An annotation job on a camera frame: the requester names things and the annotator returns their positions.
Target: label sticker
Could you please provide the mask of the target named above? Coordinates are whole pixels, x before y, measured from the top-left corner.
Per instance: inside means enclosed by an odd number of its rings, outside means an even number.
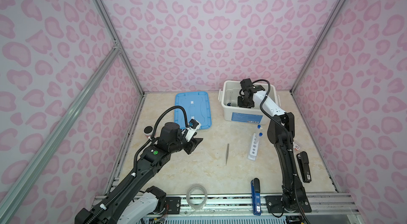
[[[262,115],[249,115],[249,114],[242,114],[242,113],[235,113],[231,114],[231,120],[235,122],[247,122],[251,124],[260,124],[261,119],[263,118]]]
[[[293,146],[296,151],[299,151],[301,149],[301,147],[297,145],[295,142],[293,142]]]

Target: pink leopard print wall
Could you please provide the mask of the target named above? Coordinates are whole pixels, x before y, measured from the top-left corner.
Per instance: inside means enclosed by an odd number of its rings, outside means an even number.
[[[91,0],[0,0],[0,201],[111,47]]]
[[[11,223],[73,223],[89,209],[105,189],[138,100],[118,57]]]
[[[407,0],[350,0],[295,98],[367,224],[407,222]]]
[[[336,0],[103,0],[145,91],[290,89]]]

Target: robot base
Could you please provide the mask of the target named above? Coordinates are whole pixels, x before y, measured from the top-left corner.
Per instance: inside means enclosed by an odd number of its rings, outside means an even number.
[[[281,196],[265,196],[264,198],[266,199],[266,206],[267,206],[267,210],[269,211],[269,213],[282,213],[282,212],[288,213],[288,211],[284,210],[282,207]],[[306,204],[304,202],[301,202],[300,205],[305,213],[312,212],[309,202],[307,202]],[[300,212],[299,209],[296,209],[295,211],[293,211],[291,213],[299,213],[299,212]]]

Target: plastic storage container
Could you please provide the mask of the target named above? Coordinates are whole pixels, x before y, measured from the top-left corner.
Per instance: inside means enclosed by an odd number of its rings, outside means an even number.
[[[267,91],[268,85],[263,83],[254,83],[254,85],[262,85]],[[280,100],[277,98],[276,88],[270,85],[269,97],[280,106]],[[260,110],[260,105],[255,105],[254,108],[240,108],[237,106],[237,97],[241,90],[240,81],[227,80],[223,84],[223,90],[219,90],[218,100],[223,107],[223,116],[227,121],[245,122],[251,124],[265,125],[270,122],[270,119],[265,116]]]
[[[207,92],[195,91],[177,94],[175,105],[180,105],[185,109],[186,120],[188,122],[191,119],[200,122],[200,130],[211,127],[212,118],[210,115],[209,96]],[[174,122],[179,124],[181,129],[185,129],[184,114],[180,109],[174,110]]]

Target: clear tape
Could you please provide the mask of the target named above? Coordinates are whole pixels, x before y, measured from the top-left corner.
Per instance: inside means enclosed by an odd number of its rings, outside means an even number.
[[[203,199],[202,203],[199,204],[199,205],[195,205],[195,204],[191,203],[191,201],[190,201],[190,200],[191,200],[191,192],[194,191],[194,190],[196,190],[196,189],[202,191],[202,192],[205,194],[205,198]],[[203,186],[199,185],[199,184],[193,184],[193,185],[188,189],[188,192],[186,193],[186,202],[187,202],[188,205],[189,205],[192,209],[194,209],[194,210],[202,209],[202,208],[206,205],[206,200],[207,200],[207,199],[208,199],[208,194],[207,194],[207,192],[206,192],[206,189],[205,189]]]

